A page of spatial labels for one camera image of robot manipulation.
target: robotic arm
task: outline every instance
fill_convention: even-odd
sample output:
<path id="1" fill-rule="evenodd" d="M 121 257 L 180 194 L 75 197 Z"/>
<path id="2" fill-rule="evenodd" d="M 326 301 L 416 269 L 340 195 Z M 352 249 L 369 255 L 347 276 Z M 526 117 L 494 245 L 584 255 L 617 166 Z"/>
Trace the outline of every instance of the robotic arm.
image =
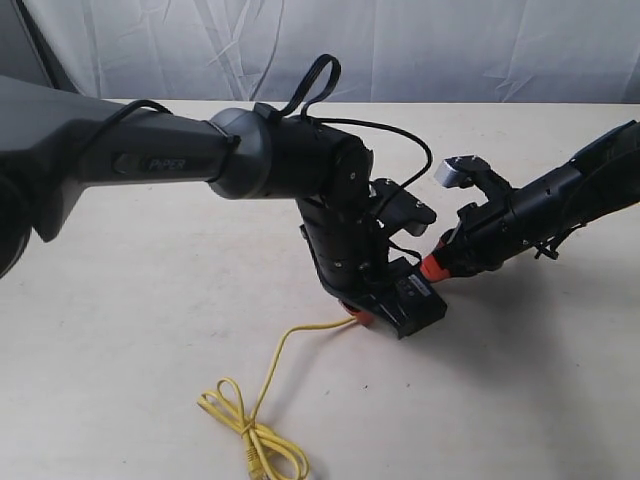
<path id="1" fill-rule="evenodd" d="M 205 181 L 229 199 L 295 199 L 320 281 L 351 312 L 385 319 L 399 336 L 438 320 L 446 304 L 419 265 L 388 259 L 393 234 L 422 234 L 435 213 L 391 180 L 371 182 L 362 141 L 306 115 L 330 85 L 287 116 L 334 60 L 316 61 L 284 111 L 258 103 L 210 121 L 0 77 L 0 276 L 32 228 L 45 242 L 57 236 L 87 187 Z"/>
<path id="2" fill-rule="evenodd" d="M 325 89 L 291 116 L 329 63 Z M 325 290 L 356 317 L 386 320 L 403 337 L 444 316 L 446 304 L 431 283 L 495 270 L 528 248 L 556 258 L 576 228 L 640 200 L 635 122 L 521 189 L 476 156 L 455 157 L 436 178 L 446 187 L 477 186 L 487 203 L 461 209 L 458 226 L 421 263 L 389 261 L 395 233 L 422 235 L 436 219 L 405 190 L 426 172 L 431 152 L 395 127 L 310 117 L 309 105 L 331 93 L 339 74 L 337 60 L 323 55 L 283 110 L 257 103 L 210 121 L 171 115 L 148 100 L 122 107 L 0 77 L 0 277 L 32 229 L 45 242 L 58 235 L 87 187 L 204 181 L 229 199 L 295 199 Z M 401 185 L 371 181 L 372 152 L 328 123 L 400 133 L 422 146 L 427 165 Z"/>

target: white tabletop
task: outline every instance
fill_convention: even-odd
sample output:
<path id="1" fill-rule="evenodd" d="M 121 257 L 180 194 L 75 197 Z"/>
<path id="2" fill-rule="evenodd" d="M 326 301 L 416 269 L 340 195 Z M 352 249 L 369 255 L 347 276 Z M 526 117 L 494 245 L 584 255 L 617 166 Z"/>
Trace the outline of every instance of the white tabletop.
<path id="1" fill-rule="evenodd" d="M 229 104 L 166 102 L 208 118 Z M 478 154 L 515 186 L 640 106 L 346 105 L 315 113 L 422 136 L 437 160 Z M 374 175 L 405 179 L 419 149 L 355 130 Z M 472 191 L 429 176 L 430 250 Z M 196 405 L 232 376 L 251 403 L 281 333 L 344 316 L 315 275 L 293 201 L 204 184 L 87 191 L 59 238 L 34 238 L 0 284 L 0 478 L 244 479 L 235 434 Z M 444 320 L 301 333 L 262 419 L 310 454 L 315 478 L 629 479 L 640 472 L 640 208 L 496 273 L 438 285 Z"/>

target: gray wall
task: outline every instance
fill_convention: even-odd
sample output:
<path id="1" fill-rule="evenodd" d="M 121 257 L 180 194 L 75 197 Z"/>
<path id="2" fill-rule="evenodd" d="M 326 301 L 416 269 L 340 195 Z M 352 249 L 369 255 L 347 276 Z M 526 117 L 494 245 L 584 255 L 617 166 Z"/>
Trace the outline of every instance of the gray wall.
<path id="1" fill-rule="evenodd" d="M 13 0 L 0 1 L 0 75 L 51 86 Z"/>
<path id="2" fill-rule="evenodd" d="M 287 99 L 320 53 L 337 101 L 638 102 L 638 0 L 26 0 L 102 97 Z"/>

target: black cable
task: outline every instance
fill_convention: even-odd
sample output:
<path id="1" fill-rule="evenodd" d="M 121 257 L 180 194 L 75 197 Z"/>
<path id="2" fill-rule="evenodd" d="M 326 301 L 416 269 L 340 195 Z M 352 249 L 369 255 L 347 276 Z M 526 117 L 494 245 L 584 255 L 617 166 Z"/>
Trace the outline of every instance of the black cable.
<path id="1" fill-rule="evenodd" d="M 336 85 L 338 84 L 338 80 L 340 80 L 340 74 L 342 72 L 342 66 L 336 57 L 333 55 L 329 55 L 327 53 L 320 55 L 316 58 L 311 68 L 307 71 L 305 76 L 302 78 L 300 83 L 298 84 L 298 88 L 294 92 L 289 103 L 279 111 L 280 117 L 286 117 L 287 115 L 292 114 L 296 108 L 300 106 L 304 97 L 309 93 L 311 87 L 316 82 L 324 68 L 331 64 L 331 73 L 329 74 L 329 79 L 327 80 L 327 84 L 322 89 L 322 91 L 313 97 L 311 100 L 305 103 L 304 107 L 302 107 L 301 116 L 302 118 L 307 118 L 307 110 L 314 103 L 321 102 L 325 98 L 327 98 L 331 93 L 335 90 Z"/>
<path id="2" fill-rule="evenodd" d="M 391 125 L 387 125 L 385 123 L 376 123 L 376 122 L 368 122 L 366 120 L 354 120 L 350 118 L 314 118 L 314 122 L 318 123 L 340 123 L 344 125 L 355 125 L 358 127 L 367 127 L 367 128 L 375 128 L 377 130 L 385 130 L 387 132 L 396 133 L 398 135 L 402 135 L 405 138 L 417 143 L 425 152 L 427 156 L 427 161 L 425 165 L 418 170 L 413 176 L 409 179 L 405 180 L 404 183 L 400 185 L 400 187 L 393 192 L 385 201 L 383 201 L 377 209 L 376 218 L 380 217 L 380 214 L 383 212 L 385 208 L 389 205 L 389 203 L 398 195 L 401 191 L 405 190 L 409 185 L 422 177 L 427 171 L 431 168 L 433 164 L 433 154 L 431 153 L 431 149 L 429 146 L 422 140 L 420 137 L 414 135 L 413 133 L 407 132 L 398 127 L 394 127 Z"/>

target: piper logo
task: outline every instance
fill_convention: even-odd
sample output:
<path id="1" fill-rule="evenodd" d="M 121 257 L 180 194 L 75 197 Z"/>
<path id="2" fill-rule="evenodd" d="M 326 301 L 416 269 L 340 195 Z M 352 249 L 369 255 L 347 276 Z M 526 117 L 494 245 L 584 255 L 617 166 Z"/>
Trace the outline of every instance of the piper logo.
<path id="1" fill-rule="evenodd" d="M 181 158 L 152 158 L 147 166 L 150 172 L 162 172 L 168 170 L 184 170 L 187 161 Z"/>

